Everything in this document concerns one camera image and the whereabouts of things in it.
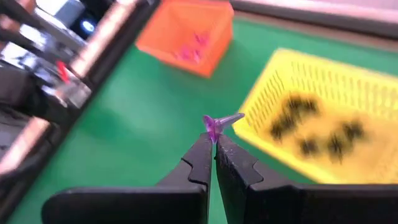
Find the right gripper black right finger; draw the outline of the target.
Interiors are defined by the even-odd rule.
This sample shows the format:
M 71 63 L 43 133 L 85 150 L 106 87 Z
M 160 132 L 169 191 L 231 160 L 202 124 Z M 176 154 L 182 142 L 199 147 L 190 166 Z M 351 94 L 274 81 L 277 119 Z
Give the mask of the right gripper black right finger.
M 215 160 L 228 223 L 397 224 L 396 184 L 301 184 L 224 134 Z

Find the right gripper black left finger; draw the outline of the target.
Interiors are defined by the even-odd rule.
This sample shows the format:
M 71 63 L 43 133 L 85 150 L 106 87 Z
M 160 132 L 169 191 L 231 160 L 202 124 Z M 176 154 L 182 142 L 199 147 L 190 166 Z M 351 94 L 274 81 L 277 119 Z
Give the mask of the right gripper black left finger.
M 74 187 L 49 197 L 43 223 L 208 223 L 213 143 L 207 133 L 150 187 Z

